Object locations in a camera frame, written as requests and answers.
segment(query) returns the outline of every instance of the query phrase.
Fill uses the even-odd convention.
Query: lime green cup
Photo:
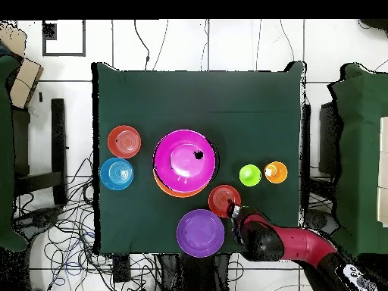
[[[254,186],[261,180],[260,169],[252,164],[241,167],[239,170],[239,180],[245,186]]]

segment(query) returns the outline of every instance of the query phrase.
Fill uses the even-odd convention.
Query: dark green tablecloth
[[[388,74],[348,64],[332,88],[344,125],[336,209],[344,228],[333,239],[353,255],[388,253],[388,228],[377,221],[380,119],[388,116]]]
[[[220,184],[236,187],[243,204],[260,208],[275,224],[297,226],[302,62],[279,73],[120,72],[100,63],[92,70],[93,95],[99,97],[94,110],[99,117],[98,166],[113,157],[107,139],[114,127],[130,125],[142,138],[139,153],[128,160],[134,169],[132,184],[111,191],[99,181],[101,253],[181,252],[176,241],[179,220],[195,208],[208,208],[208,195]],[[215,180],[187,199],[162,192],[152,175],[154,147],[177,129],[202,133],[220,154]],[[275,160],[288,167],[284,183],[271,184],[263,177],[249,188],[239,181],[243,165],[256,164],[263,171]],[[220,251],[238,252],[230,222],[223,222]]]
[[[0,246],[12,251],[27,247],[23,237],[11,228],[14,213],[14,131],[12,127],[11,99],[5,88],[8,76],[20,64],[14,57],[0,57]]]

